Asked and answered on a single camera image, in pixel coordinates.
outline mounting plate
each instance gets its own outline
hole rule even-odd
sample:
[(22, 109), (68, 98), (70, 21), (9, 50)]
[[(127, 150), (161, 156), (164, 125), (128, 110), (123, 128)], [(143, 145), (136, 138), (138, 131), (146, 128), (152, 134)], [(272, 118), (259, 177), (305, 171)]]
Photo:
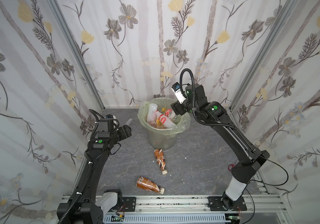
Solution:
[[(225, 208), (222, 207), (221, 199), (222, 199), (222, 197), (212, 197), (212, 196), (208, 197), (208, 207), (211, 209), (211, 211), (227, 211)], [(244, 203), (243, 197), (240, 197), (237, 200), (235, 206), (236, 206), (236, 208), (234, 208), (232, 211), (238, 211), (237, 206), (242, 211), (247, 211), (247, 206)]]

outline brown bottle label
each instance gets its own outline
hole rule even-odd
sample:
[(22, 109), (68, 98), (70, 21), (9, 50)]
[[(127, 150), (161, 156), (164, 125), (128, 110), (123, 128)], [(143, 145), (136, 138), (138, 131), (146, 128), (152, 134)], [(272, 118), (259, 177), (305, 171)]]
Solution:
[(161, 170), (165, 170), (165, 156), (162, 149), (154, 150), (155, 159)]
[(159, 186), (157, 184), (151, 182), (151, 180), (148, 180), (142, 176), (139, 177), (136, 186), (147, 191), (154, 191), (157, 193), (160, 192)]

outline plastic bag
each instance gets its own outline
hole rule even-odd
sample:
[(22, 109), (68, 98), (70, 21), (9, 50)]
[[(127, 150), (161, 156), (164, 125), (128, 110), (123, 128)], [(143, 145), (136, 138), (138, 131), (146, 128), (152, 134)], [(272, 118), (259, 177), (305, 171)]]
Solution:
[(171, 134), (177, 134), (182, 133), (185, 130), (187, 130), (190, 127), (190, 115), (189, 113), (186, 113), (181, 117), (179, 123), (177, 123), (176, 127), (169, 128), (169, 129), (156, 129), (152, 126), (150, 126), (146, 122), (146, 117), (149, 111), (149, 104), (157, 104), (158, 111), (161, 111), (162, 108), (171, 108), (171, 104), (174, 103), (175, 100), (167, 97), (158, 97), (155, 99), (150, 100), (149, 102), (144, 102), (138, 111), (138, 118), (142, 126), (144, 126), (146, 129), (149, 129), (155, 133), (161, 134), (161, 135), (171, 135)]

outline white plastic bottle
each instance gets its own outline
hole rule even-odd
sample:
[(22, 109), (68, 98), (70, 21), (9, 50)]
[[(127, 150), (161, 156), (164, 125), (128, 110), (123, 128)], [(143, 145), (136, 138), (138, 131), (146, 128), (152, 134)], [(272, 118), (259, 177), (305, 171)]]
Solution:
[(176, 124), (172, 122), (165, 114), (161, 114), (159, 111), (157, 111), (156, 115), (158, 116), (160, 122), (167, 128), (173, 128), (176, 126)]
[(157, 111), (157, 104), (150, 104), (149, 105), (149, 112), (148, 112), (147, 118), (146, 118), (147, 123), (156, 121), (156, 111)]
[(172, 122), (174, 123), (178, 122), (180, 119), (180, 117), (177, 116), (171, 108), (169, 109), (163, 108), (162, 112), (164, 112), (165, 115), (168, 116), (168, 118), (170, 118), (170, 120), (172, 120)]

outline brown bottle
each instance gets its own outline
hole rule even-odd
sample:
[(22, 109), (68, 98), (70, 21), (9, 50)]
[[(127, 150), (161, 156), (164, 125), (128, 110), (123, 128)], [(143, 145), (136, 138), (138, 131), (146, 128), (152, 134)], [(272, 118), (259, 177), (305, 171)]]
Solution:
[(154, 150), (156, 162), (159, 164), (162, 175), (167, 174), (167, 170), (165, 168), (165, 156), (163, 155), (162, 149)]
[(136, 186), (141, 188), (141, 189), (144, 189), (144, 190), (147, 190), (147, 191), (154, 191), (156, 193), (160, 193), (160, 194), (163, 194), (163, 192), (165, 191), (165, 188), (163, 187), (160, 187), (151, 182), (151, 180), (148, 180), (142, 176), (139, 177), (137, 183), (136, 183)]

